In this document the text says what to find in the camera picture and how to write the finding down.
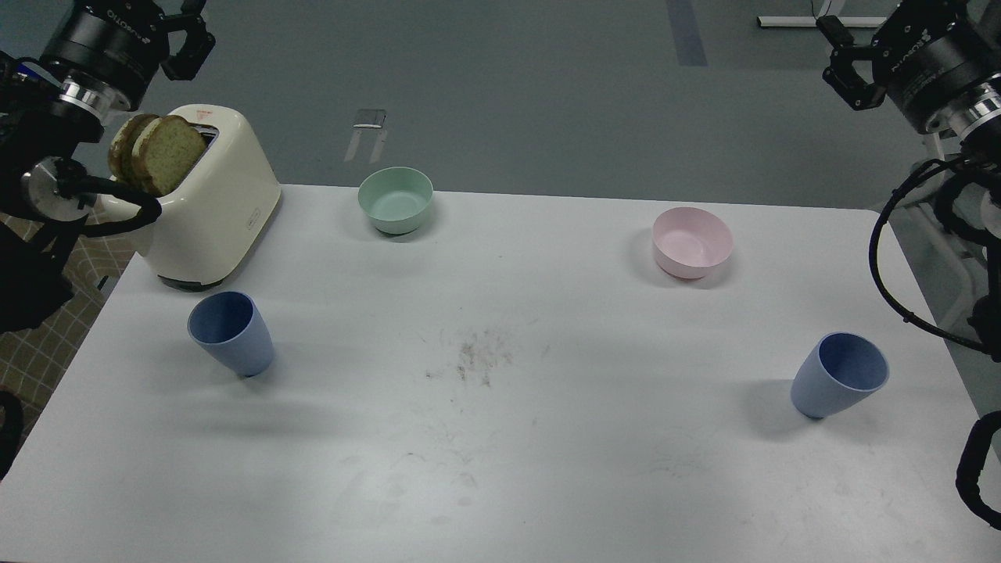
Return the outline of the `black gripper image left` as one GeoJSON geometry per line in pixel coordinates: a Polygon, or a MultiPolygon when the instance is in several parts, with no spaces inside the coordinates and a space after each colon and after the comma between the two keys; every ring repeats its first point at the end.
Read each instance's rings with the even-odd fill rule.
{"type": "Polygon", "coordinates": [[[216,44],[203,10],[166,15],[153,1],[74,1],[41,64],[60,80],[78,72],[100,81],[117,91],[118,109],[136,110],[161,61],[169,80],[193,80],[203,68],[216,44]],[[182,31],[185,42],[167,57],[166,34],[182,31]]]}

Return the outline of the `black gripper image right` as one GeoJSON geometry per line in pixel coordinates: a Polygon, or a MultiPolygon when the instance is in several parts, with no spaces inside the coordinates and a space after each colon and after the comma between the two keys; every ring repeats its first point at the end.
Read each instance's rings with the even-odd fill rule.
{"type": "Polygon", "coordinates": [[[973,22],[966,1],[901,1],[874,36],[854,47],[836,15],[816,18],[833,50],[822,78],[855,111],[880,106],[885,93],[918,133],[939,131],[949,103],[999,75],[999,46],[973,22]],[[856,62],[872,62],[875,82],[856,62]]]}

